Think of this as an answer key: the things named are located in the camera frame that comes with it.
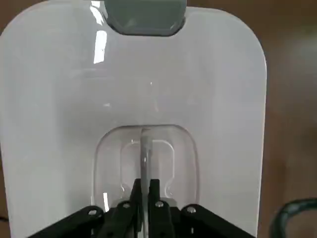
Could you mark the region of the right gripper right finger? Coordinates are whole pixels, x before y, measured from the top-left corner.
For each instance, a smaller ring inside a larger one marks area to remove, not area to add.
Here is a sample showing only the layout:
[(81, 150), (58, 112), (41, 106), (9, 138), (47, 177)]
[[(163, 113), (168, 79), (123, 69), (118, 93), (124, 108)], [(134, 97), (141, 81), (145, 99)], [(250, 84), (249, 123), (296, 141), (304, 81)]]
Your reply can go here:
[(150, 238), (249, 238), (250, 234), (199, 204), (182, 209), (160, 197), (160, 182), (150, 181), (148, 223)]

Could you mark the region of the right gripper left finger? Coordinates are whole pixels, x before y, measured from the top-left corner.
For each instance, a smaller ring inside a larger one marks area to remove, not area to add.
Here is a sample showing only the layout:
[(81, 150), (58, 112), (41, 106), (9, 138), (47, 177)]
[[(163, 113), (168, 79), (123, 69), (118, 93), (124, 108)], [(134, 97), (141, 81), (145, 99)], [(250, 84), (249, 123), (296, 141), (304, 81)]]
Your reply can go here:
[(134, 180), (129, 199), (107, 212), (98, 206), (81, 210), (34, 233), (32, 238), (136, 238), (141, 230), (141, 180)]

